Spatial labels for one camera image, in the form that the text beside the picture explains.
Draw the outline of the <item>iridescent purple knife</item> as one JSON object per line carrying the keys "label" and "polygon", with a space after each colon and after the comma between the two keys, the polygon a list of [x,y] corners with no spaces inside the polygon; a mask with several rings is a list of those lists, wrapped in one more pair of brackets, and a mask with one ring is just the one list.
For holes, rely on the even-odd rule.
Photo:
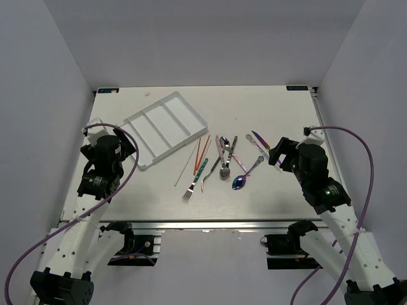
{"label": "iridescent purple knife", "polygon": [[260,141],[261,145],[268,151],[270,152],[271,147],[270,145],[255,131],[251,130],[253,135]]}

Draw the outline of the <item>iridescent ornate spoon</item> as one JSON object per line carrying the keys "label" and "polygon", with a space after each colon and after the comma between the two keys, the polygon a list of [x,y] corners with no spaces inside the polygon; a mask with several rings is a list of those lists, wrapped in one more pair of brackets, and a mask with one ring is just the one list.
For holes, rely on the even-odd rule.
{"label": "iridescent ornate spoon", "polygon": [[247,178],[248,176],[252,173],[252,171],[259,166],[262,162],[264,162],[265,158],[264,156],[259,156],[256,160],[256,162],[253,164],[253,166],[248,170],[247,173],[243,174],[243,175],[239,175],[237,177],[235,177],[235,179],[232,182],[231,188],[233,190],[239,190],[242,189],[246,182],[247,182]]}

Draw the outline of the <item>marbled handle spoon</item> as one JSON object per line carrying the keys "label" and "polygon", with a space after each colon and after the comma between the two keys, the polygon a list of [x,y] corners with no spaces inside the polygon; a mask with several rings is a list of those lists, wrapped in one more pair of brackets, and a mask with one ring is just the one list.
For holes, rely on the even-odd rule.
{"label": "marbled handle spoon", "polygon": [[228,179],[230,177],[230,161],[231,161],[231,158],[232,158],[233,153],[234,153],[234,149],[235,149],[235,146],[236,146],[236,143],[237,143],[237,139],[238,139],[238,137],[235,136],[234,139],[233,139],[232,144],[225,137],[221,137],[219,139],[219,143],[221,144],[221,147],[223,148],[223,150],[228,152],[228,157],[226,159],[226,162],[219,171],[221,180],[226,180],[226,179]]}

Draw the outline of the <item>pink handled spoon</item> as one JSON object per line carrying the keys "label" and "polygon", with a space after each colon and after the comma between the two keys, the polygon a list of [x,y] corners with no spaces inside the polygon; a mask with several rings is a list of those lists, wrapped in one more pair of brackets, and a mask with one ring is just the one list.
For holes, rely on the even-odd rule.
{"label": "pink handled spoon", "polygon": [[[235,136],[234,139],[233,139],[232,144],[230,144],[227,141],[226,138],[219,137],[219,136],[216,135],[217,149],[218,149],[220,161],[222,163],[222,168],[221,168],[221,171],[220,171],[220,175],[221,175],[222,178],[226,177],[226,175],[224,174],[224,169],[226,167],[229,167],[231,159],[234,159],[238,163],[239,167],[241,169],[243,169],[244,173],[248,172],[248,169],[244,166],[244,164],[241,162],[241,160],[238,158],[238,156],[234,152],[237,140],[238,140],[238,137]],[[227,159],[224,159],[224,152],[229,153]]]}

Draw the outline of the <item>dark handled fork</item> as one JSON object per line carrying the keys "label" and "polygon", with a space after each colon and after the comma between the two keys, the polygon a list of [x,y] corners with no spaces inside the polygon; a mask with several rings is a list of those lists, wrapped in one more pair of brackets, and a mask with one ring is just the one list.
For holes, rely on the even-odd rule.
{"label": "dark handled fork", "polygon": [[230,165],[231,144],[230,144],[230,141],[226,137],[220,137],[220,144],[221,144],[222,150],[229,153],[229,155],[226,159],[226,167],[228,168]]}

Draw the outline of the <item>green handled fork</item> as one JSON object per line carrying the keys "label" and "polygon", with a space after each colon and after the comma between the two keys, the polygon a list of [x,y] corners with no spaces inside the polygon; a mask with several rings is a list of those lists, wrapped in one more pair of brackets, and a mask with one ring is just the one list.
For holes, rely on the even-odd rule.
{"label": "green handled fork", "polygon": [[186,192],[182,196],[182,200],[188,201],[191,198],[191,196],[192,196],[192,194],[194,192],[194,187],[196,186],[196,184],[197,184],[197,182],[198,182],[198,180],[199,180],[199,178],[200,178],[200,176],[201,176],[201,174],[202,174],[208,160],[209,160],[208,158],[205,158],[204,161],[202,162],[200,168],[198,169],[197,174],[195,175],[195,178],[193,179],[193,182],[191,183],[189,188],[187,188]]}

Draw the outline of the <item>pink handled fork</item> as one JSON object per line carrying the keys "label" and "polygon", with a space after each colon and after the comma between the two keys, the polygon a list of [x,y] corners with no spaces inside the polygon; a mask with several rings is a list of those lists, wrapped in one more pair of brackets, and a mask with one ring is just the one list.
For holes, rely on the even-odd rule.
{"label": "pink handled fork", "polygon": [[215,161],[215,163],[213,164],[213,166],[211,167],[209,173],[203,178],[202,183],[201,183],[201,192],[203,192],[204,189],[204,182],[210,177],[210,175],[213,173],[213,171],[216,169],[217,164],[220,162],[221,158],[218,156],[217,160]]}

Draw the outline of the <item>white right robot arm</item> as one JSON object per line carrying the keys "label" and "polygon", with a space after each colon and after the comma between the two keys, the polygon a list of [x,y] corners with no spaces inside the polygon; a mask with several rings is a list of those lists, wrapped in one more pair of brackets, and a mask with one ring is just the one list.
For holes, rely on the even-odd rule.
{"label": "white right robot arm", "polygon": [[306,252],[339,282],[346,304],[406,304],[406,281],[385,265],[363,229],[358,227],[351,200],[343,186],[329,176],[325,150],[283,137],[269,152],[270,165],[291,172],[307,203],[332,232],[340,250],[334,249],[309,220],[289,226],[288,248]]}

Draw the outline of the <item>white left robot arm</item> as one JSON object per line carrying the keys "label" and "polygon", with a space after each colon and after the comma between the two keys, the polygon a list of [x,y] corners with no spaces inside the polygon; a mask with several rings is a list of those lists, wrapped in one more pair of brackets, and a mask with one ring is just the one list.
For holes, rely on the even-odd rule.
{"label": "white left robot arm", "polygon": [[87,163],[71,221],[60,228],[62,240],[44,270],[31,276],[40,304],[89,304],[97,268],[107,265],[116,252],[126,254],[134,247],[131,226],[124,223],[108,225],[101,240],[91,242],[112,198],[124,186],[121,179],[130,179],[122,163],[139,152],[135,139],[114,126],[112,134],[97,136],[80,151]]}

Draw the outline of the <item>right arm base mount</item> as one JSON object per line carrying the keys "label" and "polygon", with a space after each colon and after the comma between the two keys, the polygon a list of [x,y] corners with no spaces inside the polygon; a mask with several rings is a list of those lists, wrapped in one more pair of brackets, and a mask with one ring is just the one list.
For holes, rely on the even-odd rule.
{"label": "right arm base mount", "polygon": [[268,270],[315,269],[319,265],[311,255],[295,248],[286,234],[267,234],[259,242],[266,248]]}

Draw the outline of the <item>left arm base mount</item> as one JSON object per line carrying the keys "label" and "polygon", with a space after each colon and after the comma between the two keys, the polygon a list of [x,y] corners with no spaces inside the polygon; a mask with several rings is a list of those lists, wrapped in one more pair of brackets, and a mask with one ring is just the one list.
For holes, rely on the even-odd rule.
{"label": "left arm base mount", "polygon": [[161,236],[152,233],[138,233],[131,223],[111,222],[100,227],[99,238],[107,231],[117,231],[123,238],[117,251],[109,261],[109,266],[154,266],[158,260]]}

